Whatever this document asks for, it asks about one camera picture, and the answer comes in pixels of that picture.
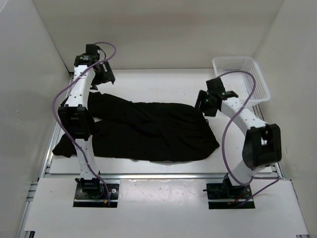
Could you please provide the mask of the black trousers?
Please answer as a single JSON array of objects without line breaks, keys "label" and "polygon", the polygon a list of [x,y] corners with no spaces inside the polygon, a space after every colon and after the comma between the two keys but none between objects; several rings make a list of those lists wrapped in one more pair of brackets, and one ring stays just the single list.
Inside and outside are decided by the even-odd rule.
[{"label": "black trousers", "polygon": [[185,163],[209,157],[219,143],[202,112],[179,103],[131,102],[90,93],[96,157]]}]

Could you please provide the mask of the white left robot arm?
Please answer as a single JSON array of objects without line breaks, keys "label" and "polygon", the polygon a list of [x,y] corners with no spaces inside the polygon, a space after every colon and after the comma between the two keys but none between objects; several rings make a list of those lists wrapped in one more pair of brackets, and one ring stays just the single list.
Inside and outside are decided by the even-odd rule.
[{"label": "white left robot arm", "polygon": [[92,145],[95,133],[95,121],[88,111],[90,90],[97,85],[114,83],[115,77],[108,63],[111,57],[104,54],[99,43],[87,44],[86,51],[76,56],[74,62],[74,79],[66,90],[70,90],[64,105],[56,108],[52,103],[53,115],[75,147],[80,166],[80,178],[76,182],[80,189],[93,199],[103,198],[110,204],[110,191],[97,169]]}]

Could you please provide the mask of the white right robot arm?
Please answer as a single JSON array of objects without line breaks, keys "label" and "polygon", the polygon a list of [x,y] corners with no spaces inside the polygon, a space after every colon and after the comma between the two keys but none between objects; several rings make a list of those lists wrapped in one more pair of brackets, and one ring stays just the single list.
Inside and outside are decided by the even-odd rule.
[{"label": "white right robot arm", "polygon": [[225,153],[228,125],[221,141],[223,161],[228,171],[222,192],[226,197],[234,198],[240,193],[241,186],[252,182],[255,174],[281,161],[281,130],[277,124],[268,124],[247,109],[246,102],[242,102],[235,92],[225,90],[220,77],[208,80],[206,84],[207,90],[199,92],[195,108],[208,117],[222,112],[229,117],[228,123],[234,123],[245,136],[242,159],[233,169],[229,167]]}]

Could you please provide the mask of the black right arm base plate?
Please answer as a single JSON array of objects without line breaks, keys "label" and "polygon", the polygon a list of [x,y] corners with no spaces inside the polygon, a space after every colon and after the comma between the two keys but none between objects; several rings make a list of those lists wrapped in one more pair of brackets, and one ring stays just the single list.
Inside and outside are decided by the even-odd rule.
[{"label": "black right arm base plate", "polygon": [[203,192],[207,194],[210,210],[255,209],[250,186],[227,188],[221,183],[207,183]]}]

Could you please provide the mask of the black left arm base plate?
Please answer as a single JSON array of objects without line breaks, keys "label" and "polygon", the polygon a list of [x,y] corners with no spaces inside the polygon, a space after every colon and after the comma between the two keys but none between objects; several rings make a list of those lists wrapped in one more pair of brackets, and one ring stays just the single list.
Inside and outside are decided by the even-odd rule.
[{"label": "black left arm base plate", "polygon": [[120,184],[108,183],[106,188],[97,178],[76,178],[75,181],[73,207],[117,208]]}]

